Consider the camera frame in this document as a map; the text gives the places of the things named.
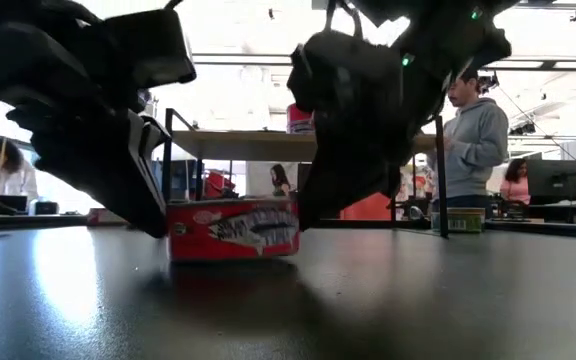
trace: pink shirt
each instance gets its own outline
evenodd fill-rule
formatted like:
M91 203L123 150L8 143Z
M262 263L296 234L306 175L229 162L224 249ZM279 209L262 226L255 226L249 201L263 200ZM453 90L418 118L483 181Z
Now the pink shirt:
M501 196L506 200L521 201L522 203L530 204L530 193L528 192L528 178L522 177L518 183L509 182L504 180L501 183Z

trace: woman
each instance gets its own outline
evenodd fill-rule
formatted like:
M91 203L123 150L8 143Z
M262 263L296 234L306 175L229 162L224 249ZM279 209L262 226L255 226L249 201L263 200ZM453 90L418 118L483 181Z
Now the woman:
M286 170L281 164L276 164L270 169L270 177L272 178L272 185L275 187L272 192L274 196L290 195L290 183L286 176Z
M0 174L0 195L26 196L28 202L39 198L35 169L24 159L21 150L12 141L6 141L6 148L0 138L0 160L3 165Z
M506 176L501 183L501 197L508 201L530 204L528 192L528 167L525 159L514 159L508 164Z

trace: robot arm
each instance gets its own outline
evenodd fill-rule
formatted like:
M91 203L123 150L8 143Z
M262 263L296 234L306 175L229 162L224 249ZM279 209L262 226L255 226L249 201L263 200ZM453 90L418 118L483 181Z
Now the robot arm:
M33 132L36 166L154 237L167 226L151 151L169 135L137 114L143 90L196 78L173 9L180 2L100 20L69 0L0 0L0 101ZM319 145L299 194L302 230L322 213L399 187L396 169L450 83L468 65L510 55L492 18L518 0L351 2L376 24L405 15L411 25L384 47L361 39L359 28L349 36L327 22L293 53L288 85L297 106L314 111ZM338 4L357 18L338 0L330 16Z

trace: man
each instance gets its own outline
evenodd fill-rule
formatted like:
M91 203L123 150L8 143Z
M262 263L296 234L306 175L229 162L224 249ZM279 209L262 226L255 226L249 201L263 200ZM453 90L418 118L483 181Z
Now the man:
M508 117L490 98L479 97L479 76L467 69L448 90L457 117L444 124L446 197L448 207L485 208L492 216L486 183L492 168L504 161L508 149ZM438 183L437 153L428 155L428 166ZM433 211L439 211L438 187Z

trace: white shirt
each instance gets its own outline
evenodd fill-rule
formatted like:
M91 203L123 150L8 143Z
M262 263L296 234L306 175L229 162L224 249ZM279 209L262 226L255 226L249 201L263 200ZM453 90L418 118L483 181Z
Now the white shirt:
M21 169L14 174L1 171L0 195L26 196L28 202L39 198L35 168L24 160Z

